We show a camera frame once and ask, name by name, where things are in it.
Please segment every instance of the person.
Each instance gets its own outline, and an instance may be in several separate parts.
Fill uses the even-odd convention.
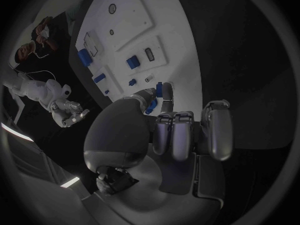
[[[80,0],[64,12],[69,36],[72,36],[74,23],[82,2],[83,0]],[[47,16],[33,29],[31,41],[23,44],[15,52],[14,60],[17,64],[27,60],[30,54],[35,54],[38,59],[43,59],[59,49],[60,45],[57,40],[61,36],[58,35],[58,28],[52,21],[53,17]]]

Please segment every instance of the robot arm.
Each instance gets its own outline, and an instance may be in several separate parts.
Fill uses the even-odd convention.
[[[83,120],[89,110],[83,110],[79,103],[69,101],[71,94],[68,85],[63,87],[53,79],[47,82],[30,80],[24,73],[16,73],[7,68],[3,76],[3,85],[12,89],[13,93],[20,97],[39,102],[49,113],[52,113],[54,121],[62,128],[68,128]]]

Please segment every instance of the white robot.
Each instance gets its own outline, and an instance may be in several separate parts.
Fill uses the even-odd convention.
[[[31,80],[29,77],[7,66],[3,74],[3,85],[12,89],[13,93],[20,97],[27,96],[52,113],[54,121],[61,128],[68,128],[83,120],[89,113],[83,110],[78,102],[69,101],[71,88],[65,84],[63,87],[53,79],[47,82]]]

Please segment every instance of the man's hand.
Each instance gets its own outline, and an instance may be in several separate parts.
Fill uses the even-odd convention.
[[[35,32],[37,35],[39,35],[41,33],[41,31],[43,31],[45,29],[45,24],[40,24],[36,27]]]
[[[46,42],[46,38],[44,38],[42,35],[38,35],[36,38],[36,42],[38,42],[39,44],[43,44]]]

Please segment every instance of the light strip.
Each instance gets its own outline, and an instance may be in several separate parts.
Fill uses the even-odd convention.
[[[4,125],[3,123],[1,123],[1,125],[2,125],[2,128],[4,128],[6,131],[8,131],[8,132],[10,132],[10,133],[12,133],[12,134],[14,134],[14,135],[16,135],[16,136],[22,138],[22,139],[26,139],[26,140],[28,140],[28,141],[33,142],[33,140],[32,140],[30,137],[25,136],[25,135],[23,135],[23,134],[21,134],[21,133],[18,133],[17,131],[12,130],[12,129],[9,128],[8,126]]]
[[[76,183],[79,180],[79,177],[75,177],[73,178],[71,181],[66,182],[65,184],[61,185],[61,187],[63,188],[68,188],[70,187],[72,184]]]

